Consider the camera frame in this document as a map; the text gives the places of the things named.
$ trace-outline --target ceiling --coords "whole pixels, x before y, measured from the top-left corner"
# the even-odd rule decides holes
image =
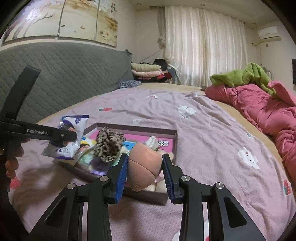
[[[190,6],[221,12],[238,18],[250,28],[279,20],[261,0],[129,0],[138,10],[153,6]]]

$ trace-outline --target metal screw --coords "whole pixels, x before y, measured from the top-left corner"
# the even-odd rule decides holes
[[[181,179],[182,179],[182,181],[188,182],[190,180],[190,177],[182,176]]]
[[[223,183],[216,183],[216,188],[218,188],[218,189],[223,189],[224,188],[224,185],[223,185]]]
[[[73,189],[75,187],[75,184],[74,183],[69,183],[68,185],[67,185],[67,188],[68,189]]]
[[[101,182],[106,182],[106,181],[108,181],[109,180],[109,177],[107,177],[107,176],[101,176],[100,177],[100,181]]]

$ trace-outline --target plastic bag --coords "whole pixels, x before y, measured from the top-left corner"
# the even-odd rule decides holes
[[[42,155],[58,159],[72,160],[78,149],[86,126],[89,115],[69,115],[63,116],[58,125],[58,129],[74,131],[77,133],[77,139],[74,142],[55,142],[50,141],[43,150]]]
[[[143,144],[152,150],[156,150],[158,148],[158,140],[156,136],[150,136],[150,138],[143,142]]]

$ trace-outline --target air conditioner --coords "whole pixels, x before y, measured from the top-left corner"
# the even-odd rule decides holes
[[[260,41],[257,43],[252,43],[255,47],[262,42],[280,41],[281,40],[281,37],[279,35],[279,31],[276,26],[261,29],[258,31],[258,34],[260,37]]]
[[[259,30],[258,34],[261,40],[279,37],[279,32],[276,26]]]

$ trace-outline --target finger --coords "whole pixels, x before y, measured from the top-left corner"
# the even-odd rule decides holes
[[[9,172],[17,170],[18,169],[17,159],[11,159],[11,160],[6,161],[5,168]]]
[[[19,146],[16,150],[15,150],[15,156],[16,157],[22,157],[24,155],[24,149]]]
[[[6,171],[6,176],[9,178],[9,179],[14,179],[15,178],[15,171]]]

